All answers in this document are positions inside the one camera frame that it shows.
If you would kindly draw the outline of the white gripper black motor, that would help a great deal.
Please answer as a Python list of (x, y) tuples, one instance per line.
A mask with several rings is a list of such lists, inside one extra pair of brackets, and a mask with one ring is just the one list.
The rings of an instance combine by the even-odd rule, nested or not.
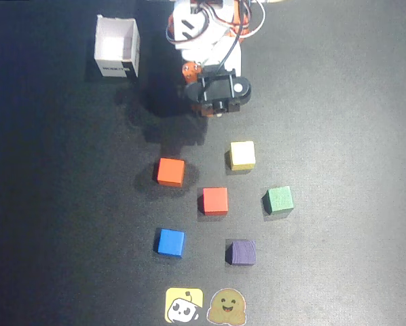
[[(234, 43), (235, 38), (222, 36), (220, 40), (209, 51), (207, 58), (202, 61), (203, 66), (219, 65), (227, 55), (229, 49)], [(224, 63), (224, 69), (227, 71), (236, 72), (237, 76), (241, 76), (241, 48), (237, 43), (231, 54)], [(199, 74), (202, 73), (202, 68), (196, 62), (186, 62), (182, 66), (182, 74), (186, 84), (197, 82)]]

